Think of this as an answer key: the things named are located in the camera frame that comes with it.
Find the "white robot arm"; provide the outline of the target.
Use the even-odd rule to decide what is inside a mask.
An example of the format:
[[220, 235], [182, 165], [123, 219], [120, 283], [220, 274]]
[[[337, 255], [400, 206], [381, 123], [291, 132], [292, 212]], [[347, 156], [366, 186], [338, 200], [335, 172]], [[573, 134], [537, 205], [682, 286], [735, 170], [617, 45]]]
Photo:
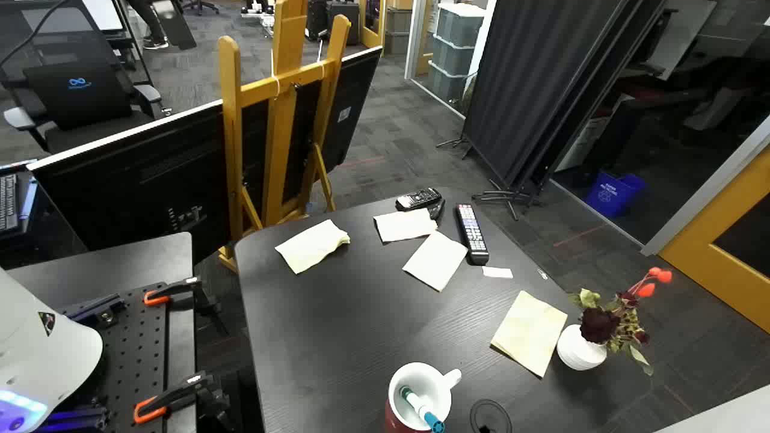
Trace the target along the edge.
[[95, 371], [102, 338], [0, 268], [0, 433], [34, 433]]

